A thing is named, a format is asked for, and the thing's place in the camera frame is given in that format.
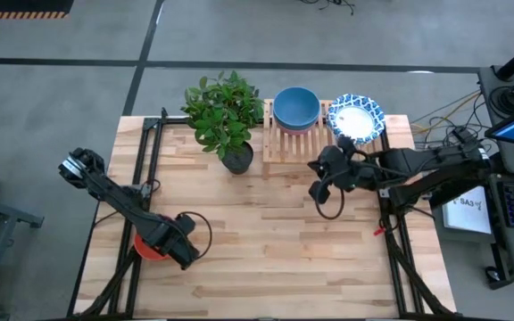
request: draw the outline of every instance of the wooden dish rack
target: wooden dish rack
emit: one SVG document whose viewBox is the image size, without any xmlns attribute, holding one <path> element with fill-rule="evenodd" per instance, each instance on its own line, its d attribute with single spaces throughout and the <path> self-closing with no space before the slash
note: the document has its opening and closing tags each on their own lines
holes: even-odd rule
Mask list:
<svg viewBox="0 0 514 321">
<path fill-rule="evenodd" d="M 281 132 L 273 118 L 273 99 L 264 101 L 262 177 L 268 179 L 272 176 L 290 173 L 312 173 L 306 168 L 306 163 L 316 160 L 324 147 L 336 144 L 332 130 L 324 121 L 332 101 L 320 101 L 319 119 L 314 127 L 303 135 L 289 135 Z M 380 137 L 369 144 L 364 144 L 360 149 L 364 152 L 380 151 L 382 149 Z"/>
</svg>

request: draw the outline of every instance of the blue bowl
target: blue bowl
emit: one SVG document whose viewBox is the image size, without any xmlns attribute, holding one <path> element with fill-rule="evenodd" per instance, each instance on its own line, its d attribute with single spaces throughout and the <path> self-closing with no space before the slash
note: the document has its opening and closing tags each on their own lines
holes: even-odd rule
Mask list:
<svg viewBox="0 0 514 321">
<path fill-rule="evenodd" d="M 314 124 L 320 115 L 320 101 L 309 89 L 289 87 L 277 94 L 273 116 L 283 128 L 303 130 Z"/>
</svg>

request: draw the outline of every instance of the wooden table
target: wooden table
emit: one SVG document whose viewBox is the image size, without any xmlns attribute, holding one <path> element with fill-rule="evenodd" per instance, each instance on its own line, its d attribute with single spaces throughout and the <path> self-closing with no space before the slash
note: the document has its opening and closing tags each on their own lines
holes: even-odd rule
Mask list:
<svg viewBox="0 0 514 321">
<path fill-rule="evenodd" d="M 108 174 L 121 185 L 131 182 L 142 122 L 120 119 Z M 386 125 L 391 147 L 413 147 L 405 115 L 386 116 Z M 233 176 L 215 154 L 202 152 L 190 128 L 165 127 L 156 175 L 162 188 L 151 211 L 202 213 L 211 221 L 213 246 L 187 271 L 172 260 L 143 262 L 135 317 L 397 317 L 384 236 L 373 235 L 376 193 L 347 194 L 342 217 L 326 221 L 307 194 L 314 173 L 299 169 L 263 180 L 262 130 L 252 134 L 253 164 L 245 175 Z M 334 213 L 338 201 L 332 197 L 326 213 Z M 428 208 L 426 202 L 418 206 Z M 101 204 L 96 219 L 111 212 Z M 455 310 L 434 222 L 418 213 L 406 219 L 416 269 Z M 207 228 L 196 222 L 190 238 L 202 251 Z M 116 215 L 95 228 L 75 312 L 87 308 L 112 276 L 122 226 Z M 405 275 L 402 282 L 408 283 Z M 409 286 L 404 291 L 411 307 Z"/>
</svg>

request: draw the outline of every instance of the plate with blue pattern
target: plate with blue pattern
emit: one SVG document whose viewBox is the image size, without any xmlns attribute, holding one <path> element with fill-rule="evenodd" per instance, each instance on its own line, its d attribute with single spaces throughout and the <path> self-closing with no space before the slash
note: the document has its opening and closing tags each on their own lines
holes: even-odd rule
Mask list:
<svg viewBox="0 0 514 321">
<path fill-rule="evenodd" d="M 376 139 L 385 125 L 382 109 L 370 97 L 341 95 L 328 107 L 327 126 L 335 137 L 349 136 L 356 144 Z"/>
</svg>

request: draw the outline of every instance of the gray floor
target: gray floor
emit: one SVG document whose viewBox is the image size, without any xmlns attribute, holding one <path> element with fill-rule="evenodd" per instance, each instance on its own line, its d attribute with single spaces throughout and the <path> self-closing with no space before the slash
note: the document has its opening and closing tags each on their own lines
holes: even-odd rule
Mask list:
<svg viewBox="0 0 514 321">
<path fill-rule="evenodd" d="M 154 3 L 77 0 L 64 21 L 0 21 L 0 57 L 136 60 Z M 320 4 L 293 0 L 166 0 L 149 59 L 484 66 L 514 54 L 514 1 L 356 4 L 351 17 L 347 8 L 318 11 Z M 218 72 L 146 69 L 133 114 L 158 114 L 162 106 L 179 114 L 185 87 Z M 412 119 L 477 89 L 469 74 L 239 72 L 263 97 L 286 86 L 306 86 L 322 99 L 352 92 Z M 77 146 L 108 159 L 133 73 L 0 66 L 0 200 L 46 217 L 41 230 L 19 228 L 0 269 L 0 301 L 15 320 L 66 313 L 96 202 L 66 184 L 56 167 Z M 453 121 L 465 122 L 469 107 Z M 478 114 L 489 123 L 485 109 Z M 431 139 L 443 136 L 439 129 Z M 496 292 L 485 286 L 488 249 L 448 239 L 442 248 L 458 310 L 514 320 L 514 285 Z"/>
</svg>

